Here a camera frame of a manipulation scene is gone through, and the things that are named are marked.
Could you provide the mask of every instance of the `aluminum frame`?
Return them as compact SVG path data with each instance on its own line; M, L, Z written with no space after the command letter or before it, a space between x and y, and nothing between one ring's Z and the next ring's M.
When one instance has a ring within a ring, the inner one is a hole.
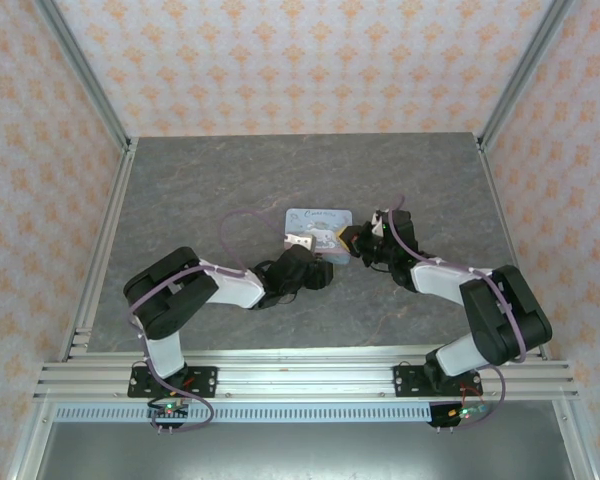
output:
M103 214L100 231L91 253L89 271L82 288L82 295L73 317L72 327L68 329L63 341L59 356L61 362L66 361L70 349L78 345L81 345L86 352L137 146L138 138L131 139L129 147L124 149L118 161L107 208Z
M498 216L500 217L500 222L502 223L502 228L504 229L505 237L507 239L507 243L509 244L511 257L514 265L518 266L518 257L516 255L515 248L513 247L513 241L511 240L504 210L502 209L502 204L500 203L500 199L495 188L493 175L489 166L487 151L484 148L485 145L481 144L477 139L476 144L478 147L480 161L482 162L487 181L489 182L491 195L496 204ZM551 358L551 352L548 350L549 349L547 349L547 346L545 345L541 345L539 347L539 351L543 360L549 360ZM558 425L560 426L562 438L565 442L565 449L571 463L574 477L578 480L590 478L600 480L600 459L592 447L595 442L593 441L593 437L591 436L587 426L588 422L585 419L585 409L582 407L582 405L580 405L579 402L567 402L565 399L554 400L552 404Z
M34 403L29 420L23 428L16 447L7 479L31 480L38 478L56 410L55 402Z
M538 30L522 55L480 135L480 145L485 150L488 150L493 144L500 128L513 110L513 106L524 91L540 59L549 48L551 40L561 28L562 20L573 3L574 0L554 0L549 6Z
M98 78L89 66L87 57L78 45L55 0L36 0L36 4L41 15L47 21L49 29L56 36L58 43L60 43L60 47L64 51L67 60L93 101L96 110L102 117L111 138L114 139L120 148L125 148L129 144L129 136L111 106L111 102L109 102Z
M392 367L404 361L421 365L425 354L438 346L211 350L185 352L185 359L189 365L220 369L217 403L387 402L396 399ZM75 352L68 362L43 366L34 401L128 402L129 367L139 360L139 352ZM569 363L544 361L538 349L529 353L524 364L501 369L508 401L578 398ZM499 398L501 385L495 373L484 371L481 376L486 398ZM408 400L429 402L440 397Z

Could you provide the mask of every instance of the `gray marble surface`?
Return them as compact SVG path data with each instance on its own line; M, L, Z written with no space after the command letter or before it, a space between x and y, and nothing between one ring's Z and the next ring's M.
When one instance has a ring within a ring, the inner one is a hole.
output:
M89 350L138 349L122 287L175 248L236 266L217 241L225 212L256 209L280 230L293 207L349 209L363 223L399 193L425 251L478 267L511 262L469 133L142 138ZM248 266L282 253L257 219L235 217L226 234ZM328 288L301 290L289 305L205 305L181 337L186 349L248 349L430 344L467 332L461 307L408 292L352 259L335 267Z

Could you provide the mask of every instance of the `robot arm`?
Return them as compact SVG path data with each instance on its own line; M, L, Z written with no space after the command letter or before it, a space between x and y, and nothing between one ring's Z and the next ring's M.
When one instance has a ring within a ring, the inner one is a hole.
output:
M191 248L181 247L127 282L124 295L133 305L179 272L203 267L169 284L135 311L160 378L172 377L186 367L179 330L205 303L257 310L275 306L302 287L319 290L329 285L333 265L314 256L315 238L287 235L285 241L291 248L278 260L262 262L246 272L218 267L198 258Z
M434 387L485 365L502 365L521 354L511 324L501 305L476 270L462 271L418 248L411 214L392 212L396 233L409 249L398 244L389 228L388 212L377 211L370 222L339 232L341 243L365 266L386 264L393 280L416 293L436 295L464 306L471 333L427 355L425 373ZM548 342L551 325L520 271L511 265L480 269L495 283L509 304L526 350Z

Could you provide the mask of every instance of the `orange floral pattern wallpaper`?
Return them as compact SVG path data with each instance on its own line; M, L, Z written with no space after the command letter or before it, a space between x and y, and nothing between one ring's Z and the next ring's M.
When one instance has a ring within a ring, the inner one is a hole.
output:
M120 152L31 0L0 0L0 479L56 360Z
M132 136L480 133L550 0L59 0Z
M523 271L600 449L600 0L577 1L489 151Z

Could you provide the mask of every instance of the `purple cable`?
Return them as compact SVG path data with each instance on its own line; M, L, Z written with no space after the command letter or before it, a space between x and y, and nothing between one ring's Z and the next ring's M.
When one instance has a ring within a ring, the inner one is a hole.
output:
M262 215L261 213L255 211L255 210L249 210L249 209L239 209L239 210L232 210L230 212L227 212L222 219L220 220L220 224L218 225L218 236L219 236L219 240L220 240L220 245L222 246L222 248L225 250L225 252L227 252L227 254L233 258L233 260L240 266L240 269L242 270L241 272L235 272L232 270L227 270L225 268L222 267L215 267L215 266L211 266L211 265L198 265L195 267L191 267L191 268L187 268L185 270L182 270L181 272L176 273L175 275L172 275L171 277L167 278L166 280L160 282L158 285L156 285L155 287L153 287L151 290L149 290L147 293L145 293L143 296L141 296L138 300L136 300L133 305L131 305L129 307L129 316L127 317L127 320L129 322L129 325L131 325L131 327L137 332L138 334L138 338L140 338L140 343L142 346L142 351L144 353L144 358L146 360L145 363L147 364L147 367L149 368L149 371L151 372L151 375L153 375L153 378L156 380L156 382L158 382L161 386L163 386L164 388L166 388L167 390L170 390L172 392L178 393L180 395L182 395L185 398L191 398L193 400L196 400L200 403L202 403L205 407L207 407L207 409L209 410L209 416L202 422L200 423L196 423L194 425L189 425L186 427L180 427L177 428L175 430L173 429L169 429L170 433L184 433L184 432L189 432L192 430L198 430L202 427L205 427L206 425L208 425L209 423L211 423L211 421L213 420L213 417L215 416L215 411L213 409L213 406L211 405L211 403L209 403L207 400L205 400L204 398L195 395L193 393L187 392L185 390L181 390L179 388L176 388L172 385L169 385L167 382L165 382L162 378L160 378L160 376L158 375L158 373L156 372L156 369L153 365L153 362L151 361L151 357L149 356L149 348L147 346L147 339L144 335L144 330L142 328L140 328L138 325L135 324L133 318L134 318L134 313L135 311L140 308L142 305L144 305L145 302L147 302L150 298L152 298L154 295L156 295L159 291L161 291L162 289L166 288L169 284L172 284L174 282L177 282L178 280L180 280L181 278L186 277L187 275L191 275L193 273L196 272L200 272L203 270L206 271L216 271L218 273L221 273L223 275L229 276L229 277L233 277L233 278L242 278L246 275L247 272L247 267L242 263L242 261L240 260L240 257L238 257L238 255L233 251L233 249L231 249L231 247L229 247L229 245L227 245L227 243L225 242L224 238L223 238L223 234L222 234L222 227L224 225L224 222L227 218L234 216L234 215L242 215L242 214L249 214L252 215L254 217L259 218L260 220L262 220L271 230L273 230L274 232L280 234L283 238L284 238L284 233L280 232L270 221L268 218L266 218L264 215ZM160 413L159 410L155 411L153 413L153 415L151 416L151 426L153 428L155 428L156 430L158 430L158 433L161 432L161 430L164 428L162 425L158 425L157 421L156 421L156 417L158 415L158 413Z
M453 427L454 430L467 430L468 428L473 428L476 425L484 423L487 420L487 418L490 418L490 417L493 416L493 414L495 413L495 411L504 402L504 397L507 394L507 384L504 381L504 375L502 374L502 372L500 371L500 369L498 367L495 367L493 365L485 365L484 367L480 367L477 370L486 370L487 368L490 368L491 370L493 370L494 372L496 372L498 374L498 377L500 377L500 384L502 385L502 393L500 394L500 400L498 400L498 403L496 403L496 406L493 407L491 410L489 410L484 415L484 417L480 417L475 422L467 423L466 425L458 425L457 427Z
M522 338L522 333L520 332L520 327L518 327L518 322L516 322L516 319L513 316L513 312L511 311L511 307L509 306L509 303L507 303L507 300L504 298L504 295L502 295L502 292L500 292L500 289L495 284L495 282L493 280L491 280L491 277L489 277L489 275L487 275L484 272L481 272L478 269L473 269L473 268L467 267L465 265L460 265L457 263L446 262L444 260L436 262L435 260L431 260L430 258L425 258L422 255L420 255L418 252L411 250L407 246L407 244L405 244L402 241L402 239L398 235L398 232L396 231L395 225L393 224L393 210L397 210L400 207L402 207L403 203L404 203L404 195L400 195L400 202L398 203L398 206L396 206L392 209L389 209L389 228L391 229L393 238L395 238L396 241L398 242L398 245L400 245L413 258L415 258L421 262L424 262L428 265L434 265L434 266L442 265L445 267L453 268L454 270L458 270L463 273L469 272L474 275L477 275L482 280L484 280L487 283L487 285L489 285L489 288L491 288L491 290L493 291L494 295L500 302L500 305L502 305L502 308L504 308L504 313L507 317L507 320L509 320L509 323L511 324L511 330L513 330L513 335L516 337L516 342L518 343L518 348L520 349L520 356L517 359L513 359L512 361L515 363L524 362L527 359L527 347L524 343L524 339Z
M175 432L175 433L184 433L184 432L190 432L192 430L198 430L202 427L205 427L206 425L208 425L209 423L211 423L211 421L213 420L213 417L215 416L215 411L213 409L213 406L211 405L211 403L209 403L207 400L205 400L204 398L195 395L193 393L187 392L185 390L181 390L179 388L176 388L172 385L169 385L167 382L165 382L162 378L160 378L160 376L158 375L158 373L156 372L155 367L153 366L153 362L151 361L151 357L149 356L149 347L147 346L147 339L144 335L144 331L142 328L140 328L138 325L135 324L133 317L134 317L134 313L135 311L140 308L142 305L144 305L144 303L149 300L150 298L152 298L155 294L157 294L159 291L161 291L162 289L166 288L167 285L177 282L178 280L180 280L183 277L186 277L187 275L191 275L192 273L196 273L196 272L201 272L203 270L215 270L216 272L222 273L223 275L227 275L230 277L234 277L234 278L241 278L244 277L245 273L244 272L233 272L231 270L226 270L224 268L220 268L220 267L213 267L211 265L198 265L196 267L191 267L191 268L187 268L186 270L182 270L181 272L176 273L175 275L172 275L171 277L167 278L166 280L160 282L158 285L156 285L155 287L153 287L151 290L149 290L147 293L145 293L142 297L140 297L138 300L136 300L133 305L131 305L129 307L129 316L127 317L129 324L131 325L131 327L138 333L138 338L140 338L140 343L142 346L142 352L144 354L144 362L147 364L147 367L149 367L149 371L151 372L151 375L153 376L153 378L156 380L156 382L158 382L160 385L162 385L164 388L166 388L167 390L170 390L172 392L178 393L180 395L182 395L183 397L186 398L191 398L193 400L196 400L200 403L202 403L205 407L207 407L207 409L209 410L209 416L203 420L200 423L195 423L193 425L188 425L186 427L180 427L177 428L175 430L170 429L169 431L171 433ZM156 430L158 430L158 432L160 432L162 430L161 425L158 425L158 423L156 422L156 416L158 415L158 413L160 413L159 410L157 410L156 412L153 413L153 415L151 416L151 426L153 428L155 428Z

